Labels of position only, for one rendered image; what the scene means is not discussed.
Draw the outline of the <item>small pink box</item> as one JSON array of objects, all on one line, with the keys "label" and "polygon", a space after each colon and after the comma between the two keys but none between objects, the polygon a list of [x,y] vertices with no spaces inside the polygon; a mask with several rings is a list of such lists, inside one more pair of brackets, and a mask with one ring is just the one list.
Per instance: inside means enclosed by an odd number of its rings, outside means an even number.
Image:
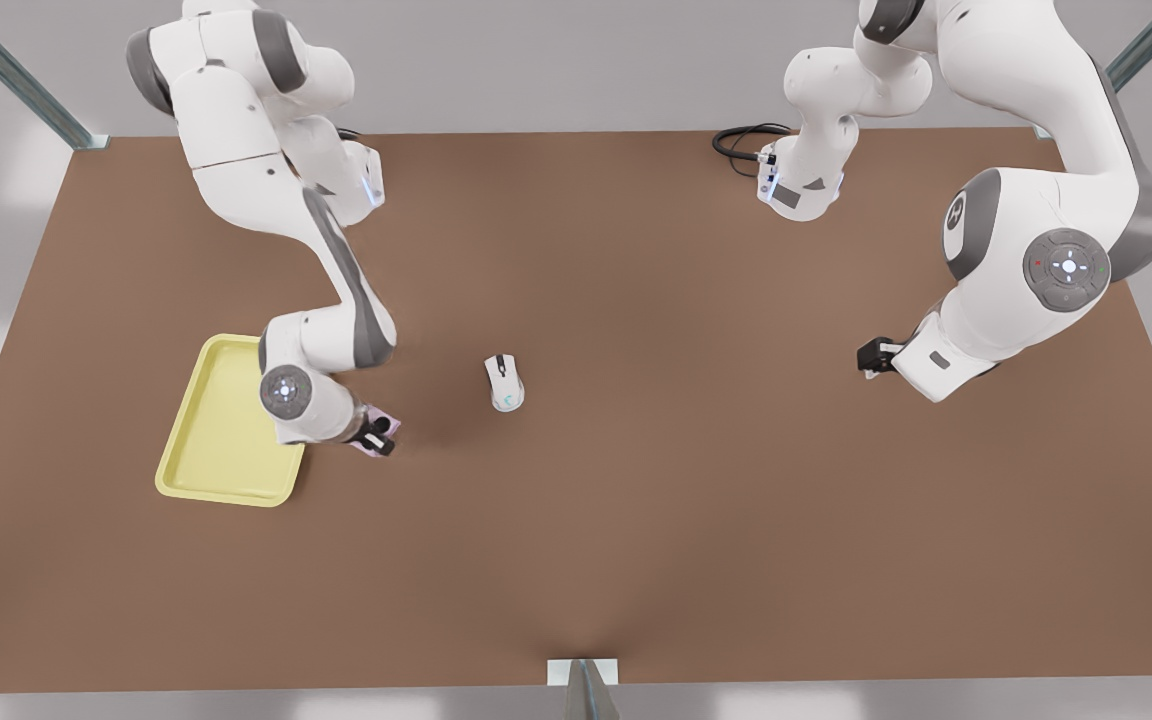
[{"label": "small pink box", "polygon": [[384,414],[376,406],[358,406],[355,415],[356,429],[348,444],[371,457],[388,457],[396,448],[393,434],[397,432],[401,420]]}]

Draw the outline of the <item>white computer mouse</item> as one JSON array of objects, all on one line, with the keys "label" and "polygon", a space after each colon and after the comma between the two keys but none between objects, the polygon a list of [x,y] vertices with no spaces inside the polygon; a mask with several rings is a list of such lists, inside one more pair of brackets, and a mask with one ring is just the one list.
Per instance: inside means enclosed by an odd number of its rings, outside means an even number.
[{"label": "white computer mouse", "polygon": [[498,354],[484,361],[492,387],[492,406],[499,414],[511,414],[524,404],[525,387],[516,366],[515,356]]}]

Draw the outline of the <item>yellow rectangular tray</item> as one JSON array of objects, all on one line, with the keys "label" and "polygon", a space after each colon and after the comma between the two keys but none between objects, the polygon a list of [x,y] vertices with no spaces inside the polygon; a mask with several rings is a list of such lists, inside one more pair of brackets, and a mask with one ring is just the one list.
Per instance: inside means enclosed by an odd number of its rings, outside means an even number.
[{"label": "yellow rectangular tray", "polygon": [[305,448],[276,442],[260,381],[257,338],[209,338],[157,465],[161,495],[262,509],[291,497]]}]

